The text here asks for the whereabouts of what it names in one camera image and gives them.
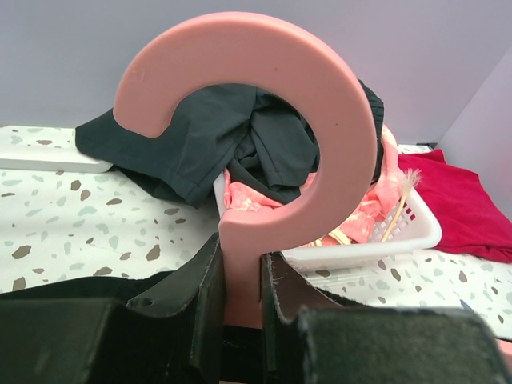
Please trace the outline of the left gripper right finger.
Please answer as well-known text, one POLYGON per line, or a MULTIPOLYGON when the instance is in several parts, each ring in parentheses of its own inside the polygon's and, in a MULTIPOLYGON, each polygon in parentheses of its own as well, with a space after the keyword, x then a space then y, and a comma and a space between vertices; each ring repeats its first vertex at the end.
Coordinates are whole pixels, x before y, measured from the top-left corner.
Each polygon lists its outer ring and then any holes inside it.
POLYGON ((336 302, 280 253, 261 264, 267 383, 505 383, 490 328, 457 308, 336 302))

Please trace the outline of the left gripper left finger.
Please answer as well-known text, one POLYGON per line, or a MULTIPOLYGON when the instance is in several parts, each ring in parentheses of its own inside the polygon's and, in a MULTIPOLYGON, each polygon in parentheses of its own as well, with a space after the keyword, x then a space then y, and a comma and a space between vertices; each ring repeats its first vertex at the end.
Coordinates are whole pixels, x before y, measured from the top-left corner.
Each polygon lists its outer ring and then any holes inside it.
POLYGON ((1 296, 4 383, 216 383, 225 283, 218 234, 176 271, 80 278, 1 296))

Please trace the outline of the pink hanger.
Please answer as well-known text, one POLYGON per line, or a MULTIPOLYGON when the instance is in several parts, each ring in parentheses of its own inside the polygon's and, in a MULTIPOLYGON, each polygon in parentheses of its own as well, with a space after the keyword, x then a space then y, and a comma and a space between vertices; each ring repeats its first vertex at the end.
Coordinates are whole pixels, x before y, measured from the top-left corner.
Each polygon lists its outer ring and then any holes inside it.
POLYGON ((259 328, 260 257, 320 238, 354 211, 374 173, 374 120, 359 81, 327 44, 283 20, 242 12, 193 18, 157 36, 128 65, 113 115, 123 128, 157 137, 181 100, 222 83, 286 100, 310 124, 320 152, 299 198, 268 212, 229 210, 220 220, 225 322, 259 328))

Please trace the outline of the black shorts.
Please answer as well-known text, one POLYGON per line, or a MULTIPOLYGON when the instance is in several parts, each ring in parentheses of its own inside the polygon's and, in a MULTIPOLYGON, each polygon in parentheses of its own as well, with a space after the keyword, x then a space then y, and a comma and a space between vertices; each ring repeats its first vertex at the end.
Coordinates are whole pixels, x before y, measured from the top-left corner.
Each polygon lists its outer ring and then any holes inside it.
POLYGON ((232 326, 219 260, 134 280, 78 278, 1 296, 4 383, 370 383, 365 307, 262 261, 255 325, 232 326))

